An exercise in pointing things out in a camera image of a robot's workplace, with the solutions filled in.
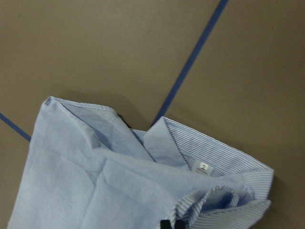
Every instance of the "white label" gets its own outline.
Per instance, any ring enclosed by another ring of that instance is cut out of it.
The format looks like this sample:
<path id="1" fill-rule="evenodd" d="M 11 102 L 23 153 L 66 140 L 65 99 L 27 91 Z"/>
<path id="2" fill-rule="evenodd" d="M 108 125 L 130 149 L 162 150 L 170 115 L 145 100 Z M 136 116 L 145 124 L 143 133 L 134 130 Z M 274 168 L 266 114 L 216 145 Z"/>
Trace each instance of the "white label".
<path id="1" fill-rule="evenodd" d="M 195 160 L 192 170 L 201 174 L 211 175 L 214 168 L 205 162 Z"/>

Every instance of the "crumpled fabric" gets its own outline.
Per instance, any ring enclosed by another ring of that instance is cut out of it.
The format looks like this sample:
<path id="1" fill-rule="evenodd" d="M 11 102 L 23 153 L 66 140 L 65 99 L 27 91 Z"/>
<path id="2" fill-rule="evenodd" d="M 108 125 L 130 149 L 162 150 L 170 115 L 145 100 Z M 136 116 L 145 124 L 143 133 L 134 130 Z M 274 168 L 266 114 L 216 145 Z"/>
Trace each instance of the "crumpled fabric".
<path id="1" fill-rule="evenodd" d="M 198 162 L 212 169 L 199 173 Z M 162 219 L 245 229 L 269 208 L 273 174 L 166 117 L 145 132 L 109 107 L 49 97 L 8 229 L 159 229 Z"/>

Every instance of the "garment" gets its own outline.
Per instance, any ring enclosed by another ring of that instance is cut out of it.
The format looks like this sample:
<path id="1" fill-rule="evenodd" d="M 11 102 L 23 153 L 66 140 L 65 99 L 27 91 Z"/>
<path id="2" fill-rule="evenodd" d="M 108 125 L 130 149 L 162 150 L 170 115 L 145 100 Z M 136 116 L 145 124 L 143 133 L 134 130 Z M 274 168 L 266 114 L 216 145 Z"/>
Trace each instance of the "garment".
<path id="1" fill-rule="evenodd" d="M 133 130 L 109 107 L 49 97 L 8 229 L 249 228 L 270 206 L 273 173 L 166 117 Z"/>

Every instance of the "blue tape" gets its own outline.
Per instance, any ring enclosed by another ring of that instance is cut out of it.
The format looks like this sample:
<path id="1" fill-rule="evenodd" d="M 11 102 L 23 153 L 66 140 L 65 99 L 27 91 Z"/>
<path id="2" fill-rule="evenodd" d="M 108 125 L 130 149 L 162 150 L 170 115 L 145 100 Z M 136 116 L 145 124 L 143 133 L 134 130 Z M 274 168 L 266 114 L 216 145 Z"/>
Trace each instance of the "blue tape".
<path id="1" fill-rule="evenodd" d="M 211 31 L 213 30 L 213 27 L 215 26 L 215 24 L 217 23 L 217 20 L 219 19 L 221 13 L 223 12 L 227 2 L 229 0 L 221 0 L 217 6 L 217 8 L 215 9 L 212 17 L 210 18 L 210 21 L 208 22 L 208 24 L 206 25 L 203 33 L 201 34 L 196 46 L 194 47 L 191 55 L 189 56 L 189 59 L 187 60 L 187 62 L 185 63 L 183 69 L 181 70 L 176 82 L 174 83 L 172 89 L 170 90 L 170 92 L 168 93 L 162 107 L 160 108 L 157 116 L 155 117 L 153 124 L 155 124 L 159 118 L 161 118 L 161 116 L 164 116 L 166 111 L 168 110 L 169 106 L 171 105 L 174 97 L 176 96 L 179 88 L 181 87 L 183 81 L 185 80 L 188 72 L 190 71 L 195 59 L 197 58 L 200 50 L 202 49 L 204 43 L 206 42 L 207 38 L 209 37 Z"/>
<path id="2" fill-rule="evenodd" d="M 10 119 L 5 117 L 2 113 L 0 113 L 0 119 L 4 121 L 7 125 L 9 125 L 14 131 L 24 137 L 27 141 L 31 141 L 31 136 L 21 130 L 18 126 L 16 126 Z"/>

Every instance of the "floor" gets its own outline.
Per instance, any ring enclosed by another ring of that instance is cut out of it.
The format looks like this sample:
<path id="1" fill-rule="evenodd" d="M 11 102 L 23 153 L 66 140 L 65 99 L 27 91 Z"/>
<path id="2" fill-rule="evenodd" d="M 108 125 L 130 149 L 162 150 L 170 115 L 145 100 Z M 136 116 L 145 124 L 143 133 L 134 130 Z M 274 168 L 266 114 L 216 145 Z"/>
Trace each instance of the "floor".
<path id="1" fill-rule="evenodd" d="M 147 130 L 217 0 L 0 2 L 0 112 L 29 135 L 50 95 Z M 275 170 L 253 228 L 305 228 L 305 1 L 230 0 L 166 116 Z M 0 122 L 0 228 L 28 142 Z"/>

